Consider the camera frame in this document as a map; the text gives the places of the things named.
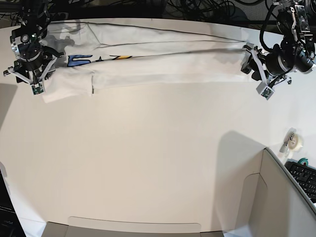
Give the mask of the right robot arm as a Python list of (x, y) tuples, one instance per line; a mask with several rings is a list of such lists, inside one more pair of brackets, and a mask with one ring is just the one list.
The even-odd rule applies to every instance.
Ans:
[(15, 75), (17, 82), (25, 82), (37, 88), (42, 85), (57, 59), (64, 56), (54, 48), (41, 43), (55, 15), (49, 12), (48, 0), (23, 0), (21, 25), (10, 36), (14, 65), (3, 72)]

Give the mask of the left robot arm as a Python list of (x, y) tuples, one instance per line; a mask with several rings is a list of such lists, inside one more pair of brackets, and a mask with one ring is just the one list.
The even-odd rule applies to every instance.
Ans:
[[(277, 27), (283, 35), (281, 43), (269, 47), (264, 41), (270, 17), (274, 10)], [(316, 2), (314, 0), (275, 0), (259, 34), (261, 47), (243, 47), (249, 54), (241, 71), (252, 74), (270, 88), (288, 80), (288, 74), (300, 71), (308, 74), (316, 65)]]

